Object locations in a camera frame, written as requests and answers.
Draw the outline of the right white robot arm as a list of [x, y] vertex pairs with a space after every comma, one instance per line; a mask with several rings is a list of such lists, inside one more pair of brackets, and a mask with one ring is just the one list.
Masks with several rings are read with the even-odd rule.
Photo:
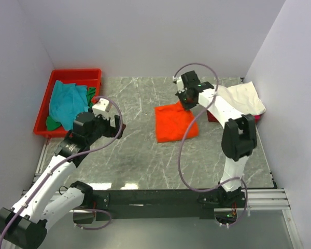
[[210, 202], [228, 207], [244, 197], [242, 179], [245, 165], [257, 146], [255, 118], [234, 108], [218, 93], [218, 86], [201, 82], [195, 71], [175, 75], [173, 82], [184, 110], [204, 107], [223, 128], [221, 148], [225, 155], [223, 175], [218, 187], [209, 193]]

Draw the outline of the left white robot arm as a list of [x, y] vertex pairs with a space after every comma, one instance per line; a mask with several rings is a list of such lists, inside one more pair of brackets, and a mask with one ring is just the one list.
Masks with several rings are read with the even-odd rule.
[[121, 113], [115, 126], [102, 113], [82, 112], [73, 128], [59, 144], [51, 161], [36, 183], [11, 208], [0, 209], [0, 247], [6, 240], [19, 248], [39, 248], [48, 231], [70, 210], [87, 209], [93, 204], [93, 188], [83, 182], [71, 184], [54, 201], [51, 198], [67, 177], [92, 153], [91, 145], [101, 137], [111, 141], [122, 137], [125, 125]]

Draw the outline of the orange t shirt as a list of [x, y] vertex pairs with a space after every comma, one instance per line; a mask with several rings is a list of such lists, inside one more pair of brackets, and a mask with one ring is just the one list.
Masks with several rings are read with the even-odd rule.
[[182, 140], [194, 116], [185, 110], [180, 101], [175, 104], [162, 105], [154, 108], [155, 135], [158, 143]]

